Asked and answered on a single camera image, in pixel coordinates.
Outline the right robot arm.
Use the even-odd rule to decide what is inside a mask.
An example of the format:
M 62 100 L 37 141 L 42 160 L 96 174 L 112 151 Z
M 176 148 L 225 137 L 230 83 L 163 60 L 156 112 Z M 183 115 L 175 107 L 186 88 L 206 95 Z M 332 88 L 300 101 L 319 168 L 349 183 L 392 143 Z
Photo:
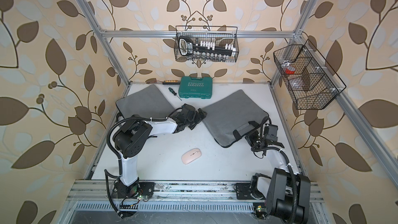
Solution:
M 254 155 L 261 153 L 273 163 L 272 176 L 256 173 L 249 190 L 255 199 L 265 199 L 268 215 L 278 217 L 284 224 L 306 224 L 309 219 L 311 182 L 296 173 L 278 141 L 278 126 L 268 123 L 269 118 L 245 136 Z

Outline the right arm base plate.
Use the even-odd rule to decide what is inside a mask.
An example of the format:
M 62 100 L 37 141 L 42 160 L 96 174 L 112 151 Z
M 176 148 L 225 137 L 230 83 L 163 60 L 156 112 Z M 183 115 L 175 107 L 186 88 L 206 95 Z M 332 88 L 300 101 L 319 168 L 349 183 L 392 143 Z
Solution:
M 234 190 L 238 200 L 265 200 L 262 193 L 251 188 L 251 183 L 236 183 Z

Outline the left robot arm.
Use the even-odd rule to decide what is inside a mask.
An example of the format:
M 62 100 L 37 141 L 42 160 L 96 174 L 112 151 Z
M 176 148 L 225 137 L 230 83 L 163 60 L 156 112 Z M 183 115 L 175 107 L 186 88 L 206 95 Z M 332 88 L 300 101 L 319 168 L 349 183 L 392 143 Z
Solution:
M 186 127 L 193 130 L 207 113 L 202 109 L 184 104 L 164 118 L 144 118 L 133 115 L 116 122 L 107 133 L 106 142 L 109 149 L 117 156 L 118 175 L 106 175 L 117 179 L 129 187 L 139 183 L 137 172 L 137 155 L 149 138 L 163 134 L 175 134 Z

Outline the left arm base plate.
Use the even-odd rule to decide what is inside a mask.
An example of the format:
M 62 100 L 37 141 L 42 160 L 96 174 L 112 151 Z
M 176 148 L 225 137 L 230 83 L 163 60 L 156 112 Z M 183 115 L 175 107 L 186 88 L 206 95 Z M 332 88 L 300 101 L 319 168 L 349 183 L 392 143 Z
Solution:
M 115 199 L 138 199 L 140 197 L 149 199 L 153 196 L 154 186 L 153 182 L 133 183 L 126 186 L 121 181 L 117 181 L 111 196 Z

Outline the grey laptop bag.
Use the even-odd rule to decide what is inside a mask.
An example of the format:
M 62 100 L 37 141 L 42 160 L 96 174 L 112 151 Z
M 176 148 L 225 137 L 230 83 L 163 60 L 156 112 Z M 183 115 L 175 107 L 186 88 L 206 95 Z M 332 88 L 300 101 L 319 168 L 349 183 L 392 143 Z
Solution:
M 259 128 L 261 121 L 269 116 L 243 90 L 203 108 L 203 111 L 207 113 L 203 120 L 206 128 L 223 148 Z
M 119 99 L 116 106 L 124 118 L 139 115 L 144 118 L 160 119 L 175 110 L 155 85 Z

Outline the pink computer mouse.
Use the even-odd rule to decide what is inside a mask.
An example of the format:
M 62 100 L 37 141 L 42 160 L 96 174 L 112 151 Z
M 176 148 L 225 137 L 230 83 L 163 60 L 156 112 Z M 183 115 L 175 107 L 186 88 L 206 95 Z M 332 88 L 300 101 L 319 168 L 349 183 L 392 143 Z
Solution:
M 181 160 L 183 162 L 184 165 L 188 165 L 191 162 L 197 160 L 198 158 L 200 158 L 202 156 L 202 152 L 199 148 L 194 148 L 189 150 L 188 152 L 186 152 L 185 154 L 183 154 L 181 156 Z

